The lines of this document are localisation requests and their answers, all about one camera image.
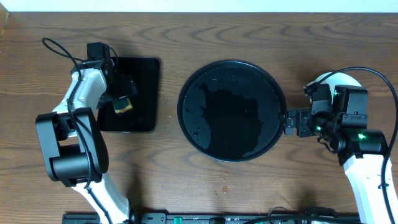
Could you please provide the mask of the green and yellow sponge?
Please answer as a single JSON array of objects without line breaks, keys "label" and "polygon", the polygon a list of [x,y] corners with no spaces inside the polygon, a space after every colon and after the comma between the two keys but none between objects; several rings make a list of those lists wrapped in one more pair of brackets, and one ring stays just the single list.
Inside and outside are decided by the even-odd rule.
[{"label": "green and yellow sponge", "polygon": [[116,114],[122,114],[133,109],[133,105],[129,97],[123,97],[113,103],[113,108]]}]

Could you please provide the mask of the pale blue plate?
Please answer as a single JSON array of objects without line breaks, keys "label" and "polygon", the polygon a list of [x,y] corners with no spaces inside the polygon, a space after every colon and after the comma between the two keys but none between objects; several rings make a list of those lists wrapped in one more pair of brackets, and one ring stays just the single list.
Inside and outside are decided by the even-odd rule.
[{"label": "pale blue plate", "polygon": [[[327,75],[329,75],[331,72],[326,72],[319,77],[317,77],[314,81],[310,82],[307,86],[311,84],[315,84],[316,82],[319,82],[322,78],[325,78]],[[362,87],[361,84],[355,80],[353,77],[345,74],[345,73],[336,73],[330,78],[327,78],[325,81],[321,82],[321,84],[327,84],[330,87],[330,95],[331,95],[331,104],[333,103],[333,98],[337,93],[335,93],[335,86],[337,85],[349,85],[349,86],[356,86],[356,87]],[[309,96],[308,98],[310,102],[312,103],[314,97]]]}]

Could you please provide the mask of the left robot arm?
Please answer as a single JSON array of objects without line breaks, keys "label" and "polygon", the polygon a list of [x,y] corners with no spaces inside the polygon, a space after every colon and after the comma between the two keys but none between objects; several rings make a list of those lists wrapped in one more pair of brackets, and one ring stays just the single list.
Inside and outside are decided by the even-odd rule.
[{"label": "left robot arm", "polygon": [[136,86],[118,72],[112,47],[102,42],[86,47],[86,59],[72,56],[65,47],[58,51],[73,62],[72,82],[60,104],[35,120],[45,170],[52,181],[81,194],[100,223],[135,223],[129,199],[108,173],[108,150],[95,111],[104,106],[112,106],[117,114],[131,110]]}]

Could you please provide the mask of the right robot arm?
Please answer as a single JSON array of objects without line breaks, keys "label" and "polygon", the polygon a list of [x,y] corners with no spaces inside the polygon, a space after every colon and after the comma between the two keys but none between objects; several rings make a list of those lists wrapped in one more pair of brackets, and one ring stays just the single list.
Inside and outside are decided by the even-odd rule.
[{"label": "right robot arm", "polygon": [[363,223],[390,223],[397,216],[391,163],[383,163],[387,142],[380,130],[368,129],[368,92],[361,86],[319,85],[311,106],[288,110],[285,134],[317,136],[338,156],[354,192]]}]

